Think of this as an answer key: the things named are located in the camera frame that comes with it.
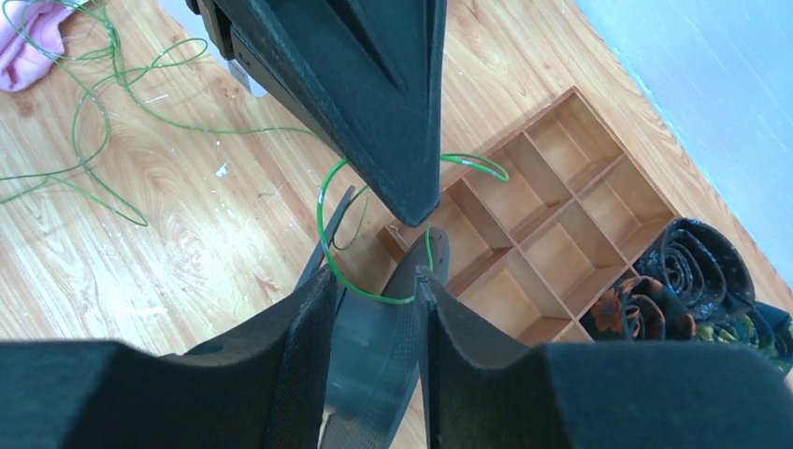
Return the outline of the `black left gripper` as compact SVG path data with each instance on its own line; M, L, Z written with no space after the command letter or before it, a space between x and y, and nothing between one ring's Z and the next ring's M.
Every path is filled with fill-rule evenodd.
M186 1L230 72L268 92L402 223L440 202L443 1Z

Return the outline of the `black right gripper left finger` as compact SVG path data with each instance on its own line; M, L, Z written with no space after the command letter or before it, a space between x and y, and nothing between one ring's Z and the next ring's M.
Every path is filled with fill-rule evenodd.
M182 355L112 340L5 342L5 448L313 448L337 280L328 268Z

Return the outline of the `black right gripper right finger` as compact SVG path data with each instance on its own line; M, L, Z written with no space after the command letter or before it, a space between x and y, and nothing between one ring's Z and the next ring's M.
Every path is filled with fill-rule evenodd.
M788 448L792 393L738 346L526 346L415 275L431 448Z

